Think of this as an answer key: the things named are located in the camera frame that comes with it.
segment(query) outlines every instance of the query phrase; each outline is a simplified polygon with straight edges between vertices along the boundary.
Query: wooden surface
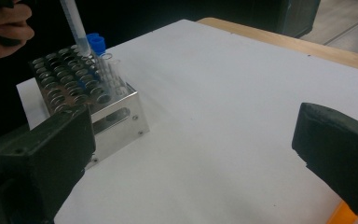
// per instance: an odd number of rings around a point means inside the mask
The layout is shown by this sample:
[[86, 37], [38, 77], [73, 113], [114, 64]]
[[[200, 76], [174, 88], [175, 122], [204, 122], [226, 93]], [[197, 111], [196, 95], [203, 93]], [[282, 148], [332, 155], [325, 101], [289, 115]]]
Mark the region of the wooden surface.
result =
[[262, 31], [252, 27], [229, 21], [222, 21], [215, 18], [205, 18], [200, 20], [199, 23], [225, 30], [233, 34], [243, 35], [265, 43], [273, 44], [287, 49], [294, 49], [332, 62], [358, 68], [358, 53], [342, 49], [334, 49], [327, 46], [310, 43], [308, 41], [284, 35], [277, 35], [271, 32]]

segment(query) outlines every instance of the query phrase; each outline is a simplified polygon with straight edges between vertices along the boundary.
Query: white table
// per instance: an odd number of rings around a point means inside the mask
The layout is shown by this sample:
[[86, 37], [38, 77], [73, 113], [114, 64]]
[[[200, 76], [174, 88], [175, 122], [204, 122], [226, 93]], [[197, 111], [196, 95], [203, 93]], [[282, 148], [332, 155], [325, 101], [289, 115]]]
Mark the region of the white table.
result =
[[[302, 102], [358, 119], [357, 69], [191, 21], [109, 51], [140, 92], [151, 131], [89, 169], [56, 223], [314, 224], [330, 217], [339, 197], [291, 141]], [[27, 114], [38, 114], [37, 97], [25, 89], [19, 86]]]

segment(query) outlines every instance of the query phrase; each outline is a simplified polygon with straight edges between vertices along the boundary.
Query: gray floor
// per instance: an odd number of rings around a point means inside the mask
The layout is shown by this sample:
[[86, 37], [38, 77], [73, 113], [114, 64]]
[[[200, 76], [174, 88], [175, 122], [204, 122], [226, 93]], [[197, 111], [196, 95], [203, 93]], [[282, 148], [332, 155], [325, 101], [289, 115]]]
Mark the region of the gray floor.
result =
[[358, 52], [358, 0], [322, 0], [312, 31], [301, 39]]

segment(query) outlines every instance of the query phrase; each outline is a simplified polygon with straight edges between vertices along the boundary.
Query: finger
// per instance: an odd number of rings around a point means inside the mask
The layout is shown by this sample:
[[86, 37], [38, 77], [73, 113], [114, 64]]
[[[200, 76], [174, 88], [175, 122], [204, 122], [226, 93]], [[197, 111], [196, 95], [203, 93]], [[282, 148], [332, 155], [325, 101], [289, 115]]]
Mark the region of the finger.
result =
[[17, 22], [10, 25], [0, 25], [0, 36], [18, 40], [29, 40], [34, 37], [34, 30], [25, 21]]
[[16, 4], [13, 8], [0, 8], [0, 25], [26, 21], [32, 16], [31, 9], [24, 4]]

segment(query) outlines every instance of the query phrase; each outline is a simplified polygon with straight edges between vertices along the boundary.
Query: test tube rack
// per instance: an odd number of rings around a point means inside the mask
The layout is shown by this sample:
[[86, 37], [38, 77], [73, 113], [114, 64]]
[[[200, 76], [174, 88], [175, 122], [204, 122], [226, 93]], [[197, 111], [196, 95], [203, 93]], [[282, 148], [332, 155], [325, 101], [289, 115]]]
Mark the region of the test tube rack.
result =
[[92, 56], [82, 57], [77, 45], [29, 62], [50, 115], [72, 105], [89, 106], [96, 150], [87, 168], [149, 132], [138, 91], [115, 95], [104, 85]]

